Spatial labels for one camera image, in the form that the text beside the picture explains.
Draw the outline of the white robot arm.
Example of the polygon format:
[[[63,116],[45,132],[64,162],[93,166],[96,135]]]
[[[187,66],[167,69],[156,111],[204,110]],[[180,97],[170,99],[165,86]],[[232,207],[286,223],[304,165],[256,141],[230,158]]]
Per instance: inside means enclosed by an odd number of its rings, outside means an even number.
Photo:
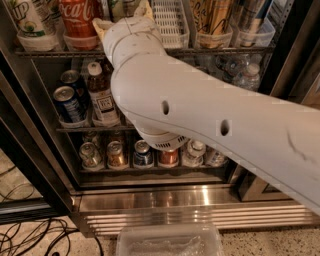
[[[320,214],[320,111],[248,91],[169,56],[147,3],[93,26],[114,67],[111,92],[154,148],[185,136],[222,152]]]

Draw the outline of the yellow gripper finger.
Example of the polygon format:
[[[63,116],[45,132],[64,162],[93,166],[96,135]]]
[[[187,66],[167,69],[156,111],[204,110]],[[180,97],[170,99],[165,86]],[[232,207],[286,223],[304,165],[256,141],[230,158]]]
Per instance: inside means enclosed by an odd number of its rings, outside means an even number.
[[[134,12],[135,17],[146,17],[153,20],[153,11],[148,0],[140,0],[138,7]]]
[[[112,27],[112,22],[107,20],[102,20],[100,18],[94,18],[93,27],[100,39],[103,39],[106,32]]]

